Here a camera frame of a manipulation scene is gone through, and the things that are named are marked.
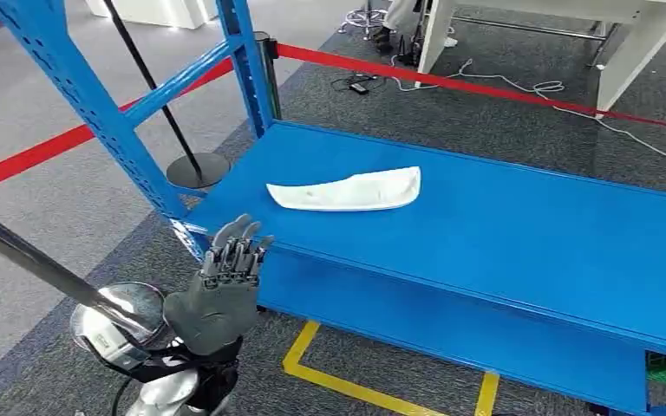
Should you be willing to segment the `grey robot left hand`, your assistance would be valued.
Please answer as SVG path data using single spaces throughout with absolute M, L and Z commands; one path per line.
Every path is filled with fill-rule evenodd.
M 166 297 L 164 318 L 192 353 L 212 354 L 255 323 L 260 269 L 274 241 L 265 236 L 255 244 L 260 228 L 246 213 L 225 224 L 187 290 Z

